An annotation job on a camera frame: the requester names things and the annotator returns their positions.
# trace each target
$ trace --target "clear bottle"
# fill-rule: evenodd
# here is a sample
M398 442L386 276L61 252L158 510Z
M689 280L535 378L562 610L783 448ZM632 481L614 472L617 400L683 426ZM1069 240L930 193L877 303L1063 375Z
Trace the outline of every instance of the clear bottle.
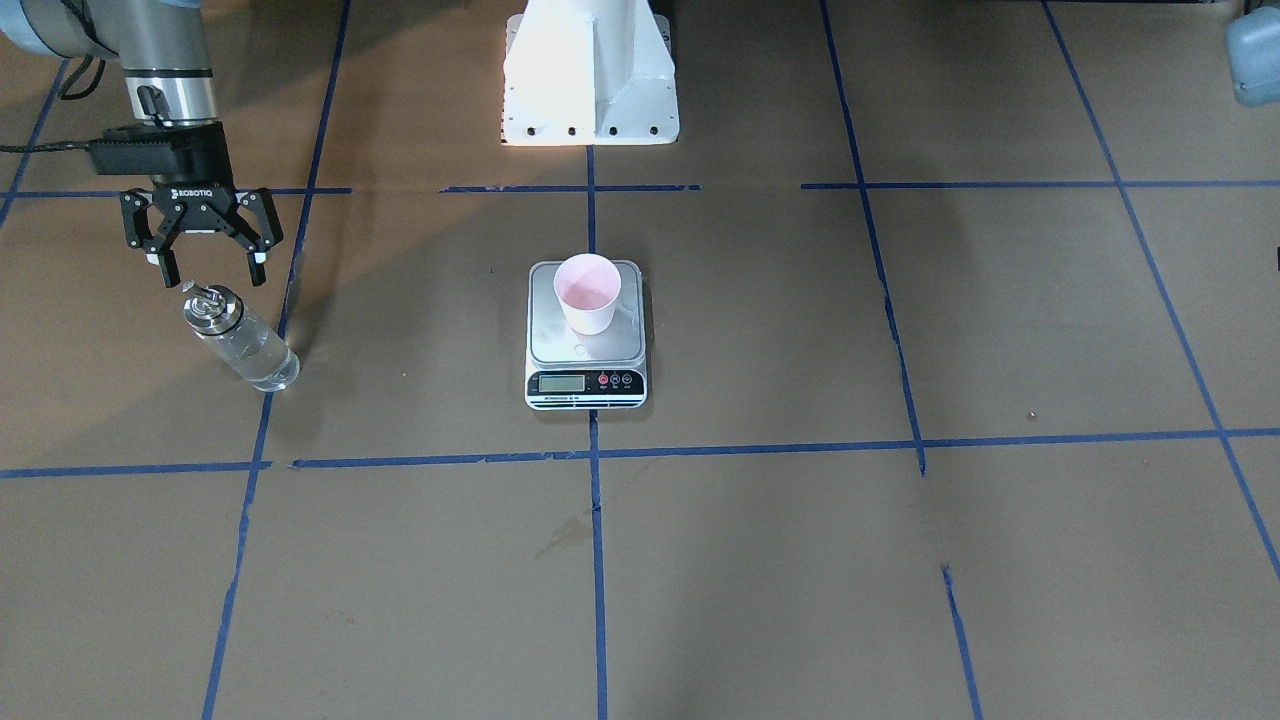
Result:
M298 377L298 356L238 295L220 284L205 287L193 281L182 291L187 295L183 315L196 337L255 388L284 389Z

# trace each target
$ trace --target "digital kitchen scale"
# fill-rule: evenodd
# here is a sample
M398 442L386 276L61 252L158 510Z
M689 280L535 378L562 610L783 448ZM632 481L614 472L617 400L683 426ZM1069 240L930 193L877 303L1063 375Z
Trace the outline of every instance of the digital kitchen scale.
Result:
M595 336L576 333L564 320L552 287L558 261L529 270L525 402L534 410L637 407L649 397L640 268L613 264L622 291L613 322Z

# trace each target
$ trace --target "bottle cap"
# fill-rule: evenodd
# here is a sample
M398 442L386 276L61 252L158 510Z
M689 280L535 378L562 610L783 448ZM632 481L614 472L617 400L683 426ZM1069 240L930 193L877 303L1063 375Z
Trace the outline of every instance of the bottle cap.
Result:
M182 292L187 295L182 314L191 329L200 334L223 334L234 328L244 314L244 304L239 296L224 286L205 287L187 281Z

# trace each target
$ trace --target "white metal mount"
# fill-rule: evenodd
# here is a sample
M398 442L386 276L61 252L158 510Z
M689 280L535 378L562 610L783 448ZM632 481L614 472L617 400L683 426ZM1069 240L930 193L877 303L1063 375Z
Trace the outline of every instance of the white metal mount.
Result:
M669 37L669 22L646 0L529 0L507 20L503 141L675 142Z

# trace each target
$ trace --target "scale control panel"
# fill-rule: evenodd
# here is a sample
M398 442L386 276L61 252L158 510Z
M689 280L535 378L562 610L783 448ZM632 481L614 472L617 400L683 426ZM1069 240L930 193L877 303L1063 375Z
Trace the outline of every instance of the scale control panel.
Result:
M543 410L635 407L644 402L645 380L635 369L543 370L529 377L525 391Z

